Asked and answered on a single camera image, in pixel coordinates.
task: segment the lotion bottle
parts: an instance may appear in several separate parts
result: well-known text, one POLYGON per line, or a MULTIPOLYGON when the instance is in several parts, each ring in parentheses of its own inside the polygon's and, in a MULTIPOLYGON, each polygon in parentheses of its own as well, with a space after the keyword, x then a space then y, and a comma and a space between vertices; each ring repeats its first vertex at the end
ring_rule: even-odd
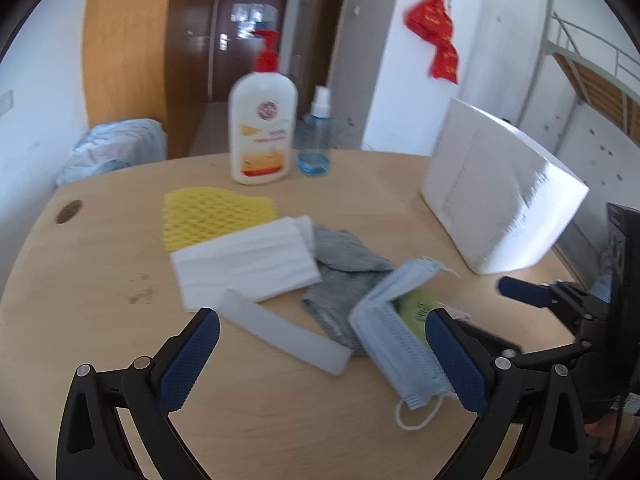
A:
POLYGON ((240 184, 266 184, 282 178, 291 166, 298 91, 278 73, 272 49, 278 33, 256 30, 266 47, 255 71, 239 79, 229 94, 231 176, 240 184))

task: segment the red bag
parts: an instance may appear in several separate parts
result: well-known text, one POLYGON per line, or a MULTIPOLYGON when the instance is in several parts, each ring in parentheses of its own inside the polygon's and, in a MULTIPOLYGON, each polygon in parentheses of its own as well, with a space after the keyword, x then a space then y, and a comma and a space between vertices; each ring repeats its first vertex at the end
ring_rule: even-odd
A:
POLYGON ((436 46, 436 56, 430 74, 458 84, 458 53, 451 44, 453 22, 443 0, 423 0, 404 17, 406 26, 436 46))

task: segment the round table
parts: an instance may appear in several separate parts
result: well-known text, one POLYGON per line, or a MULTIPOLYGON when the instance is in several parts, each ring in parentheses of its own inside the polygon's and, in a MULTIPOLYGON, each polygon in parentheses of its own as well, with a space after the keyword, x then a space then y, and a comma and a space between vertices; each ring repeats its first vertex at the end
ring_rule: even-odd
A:
MULTIPOLYGON (((117 171, 55 193, 0 304, 0 420, 40 480, 55 476, 60 418, 76 367, 127 367, 137 356, 153 355, 193 315, 182 309, 162 245, 162 200, 180 187, 269 196, 279 215, 309 215, 351 230, 396 265, 423 254, 441 260, 460 276, 441 272, 426 288, 526 351, 572 340, 547 310, 498 296, 498 276, 466 268, 418 192, 427 158, 335 152, 333 162, 324 177, 292 170, 279 182, 250 187, 231 180, 228 155, 201 156, 117 171), (76 215, 60 216, 74 200, 82 201, 76 215)), ((511 275, 532 282, 572 278, 553 253, 511 275)), ((322 333, 301 308, 300 295, 264 306, 322 333)), ((330 376, 222 319, 218 346, 171 418, 213 479, 432 478, 474 414, 447 400, 427 428, 408 432, 394 422, 396 402, 369 358, 354 357, 342 376, 330 376)), ((128 411, 120 411, 143 472, 158 478, 128 411)), ((423 417, 413 412, 404 418, 414 423, 423 417)), ((510 429, 487 478, 500 475, 518 431, 510 429)))

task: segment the yellow foam net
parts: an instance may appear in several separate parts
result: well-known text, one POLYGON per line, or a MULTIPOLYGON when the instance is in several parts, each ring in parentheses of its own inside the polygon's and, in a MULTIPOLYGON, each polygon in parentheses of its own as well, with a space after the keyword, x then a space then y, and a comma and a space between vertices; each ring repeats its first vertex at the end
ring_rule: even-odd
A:
POLYGON ((177 251, 277 218, 267 197, 250 197, 218 187, 186 187, 164 196, 164 246, 177 251))

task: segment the bottle logo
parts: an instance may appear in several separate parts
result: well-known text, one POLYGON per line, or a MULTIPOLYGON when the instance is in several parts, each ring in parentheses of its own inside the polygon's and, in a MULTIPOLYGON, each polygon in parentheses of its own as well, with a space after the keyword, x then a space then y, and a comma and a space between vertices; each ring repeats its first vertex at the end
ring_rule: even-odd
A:
POLYGON ((265 121, 271 121, 278 114, 278 105, 270 101, 260 103, 257 109, 258 117, 265 121))

